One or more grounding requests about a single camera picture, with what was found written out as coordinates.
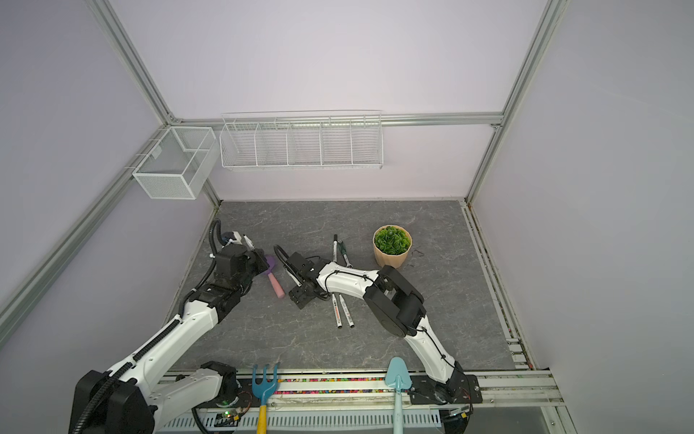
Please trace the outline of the white whiteboard marker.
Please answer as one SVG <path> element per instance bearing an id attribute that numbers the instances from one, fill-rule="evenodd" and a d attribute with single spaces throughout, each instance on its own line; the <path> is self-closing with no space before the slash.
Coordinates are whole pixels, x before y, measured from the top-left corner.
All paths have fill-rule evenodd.
<path id="1" fill-rule="evenodd" d="M 354 320 L 352 319 L 352 314 L 351 314 L 350 310 L 348 309 L 348 306 L 346 304 L 346 300 L 343 297 L 343 295 L 339 295 L 339 300 L 340 300 L 341 306 L 343 308 L 343 313 L 345 314 L 345 317 L 347 319 L 349 327 L 354 328 L 355 327 Z"/>
<path id="2" fill-rule="evenodd" d="M 302 281 L 298 278 L 296 273 L 291 268 L 286 268 L 286 272 L 290 276 L 290 278 L 292 278 L 292 280 L 295 282 L 296 286 L 301 287 L 303 285 Z"/>

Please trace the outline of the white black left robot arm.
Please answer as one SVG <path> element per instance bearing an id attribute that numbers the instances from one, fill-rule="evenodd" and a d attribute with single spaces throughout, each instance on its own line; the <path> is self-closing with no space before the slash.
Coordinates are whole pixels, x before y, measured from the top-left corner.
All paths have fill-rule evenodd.
<path id="1" fill-rule="evenodd" d="M 219 362 L 161 385 L 162 378 L 203 335 L 228 316 L 269 268 L 264 252 L 220 220 L 208 231 L 213 261 L 181 301 L 177 313 L 144 345 L 104 372 L 90 371 L 75 388 L 70 433 L 155 433 L 204 404 L 232 405 L 240 394 L 237 371 Z"/>

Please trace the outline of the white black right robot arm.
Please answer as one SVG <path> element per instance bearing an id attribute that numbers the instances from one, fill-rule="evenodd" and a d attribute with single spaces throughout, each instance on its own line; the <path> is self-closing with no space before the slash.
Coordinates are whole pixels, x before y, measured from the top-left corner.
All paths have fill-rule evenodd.
<path id="1" fill-rule="evenodd" d="M 475 379 L 464 373 L 432 329 L 423 296 L 397 269 L 384 266 L 377 271 L 362 271 L 322 258 L 312 261 L 298 252 L 289 255 L 279 245 L 274 247 L 274 253 L 296 283 L 289 298 L 300 309 L 315 299 L 328 301 L 338 295 L 358 298 L 385 330 L 408 343 L 427 376 L 410 386 L 414 403 L 482 401 L 475 392 Z"/>

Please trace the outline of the potted green plant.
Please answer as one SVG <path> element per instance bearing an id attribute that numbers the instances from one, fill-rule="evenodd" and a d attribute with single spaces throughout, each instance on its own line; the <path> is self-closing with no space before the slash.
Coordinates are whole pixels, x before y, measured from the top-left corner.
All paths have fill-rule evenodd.
<path id="1" fill-rule="evenodd" d="M 374 257 L 380 267 L 400 268 L 410 253 L 410 233 L 397 225 L 386 225 L 377 229 L 373 238 Z"/>

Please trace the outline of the white mesh box basket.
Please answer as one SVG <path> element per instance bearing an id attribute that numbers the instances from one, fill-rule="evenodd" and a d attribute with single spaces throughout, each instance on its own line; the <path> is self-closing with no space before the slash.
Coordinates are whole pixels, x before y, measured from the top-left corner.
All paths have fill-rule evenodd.
<path id="1" fill-rule="evenodd" d="M 209 127 L 170 127 L 133 176 L 157 200 L 195 200 L 220 157 L 217 135 Z"/>

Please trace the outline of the light blue garden trowel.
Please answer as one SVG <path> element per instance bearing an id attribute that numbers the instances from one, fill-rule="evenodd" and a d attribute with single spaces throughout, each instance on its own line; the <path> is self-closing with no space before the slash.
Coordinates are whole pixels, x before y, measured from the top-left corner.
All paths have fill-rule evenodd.
<path id="1" fill-rule="evenodd" d="M 412 379 L 405 361 L 400 357 L 394 357 L 390 360 L 386 376 L 385 384 L 394 393 L 394 410 L 393 410 L 393 433 L 404 433 L 404 415 L 403 415 L 403 392 L 407 392 L 412 387 Z"/>

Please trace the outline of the aluminium front rail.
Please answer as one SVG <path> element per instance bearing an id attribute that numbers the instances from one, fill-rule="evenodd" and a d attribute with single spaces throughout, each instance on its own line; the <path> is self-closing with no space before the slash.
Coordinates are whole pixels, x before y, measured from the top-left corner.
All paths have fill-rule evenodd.
<path id="1" fill-rule="evenodd" d="M 320 374 L 299 371 L 280 372 L 278 388 L 267 400 L 277 410 L 375 410 L 394 402 L 395 389 L 386 385 L 385 373 Z M 453 398 L 437 392 L 419 372 L 410 374 L 412 385 L 401 395 L 407 407 L 440 409 L 484 407 L 562 407 L 566 403 L 553 375 L 548 371 L 491 371 L 468 374 L 463 390 Z M 252 391 L 250 374 L 238 374 L 226 395 L 220 393 L 220 380 L 213 374 L 183 372 L 167 374 L 151 392 L 144 394 L 147 405 L 159 410 L 169 406 L 178 416 L 195 407 L 204 409 L 251 409 L 260 406 Z"/>

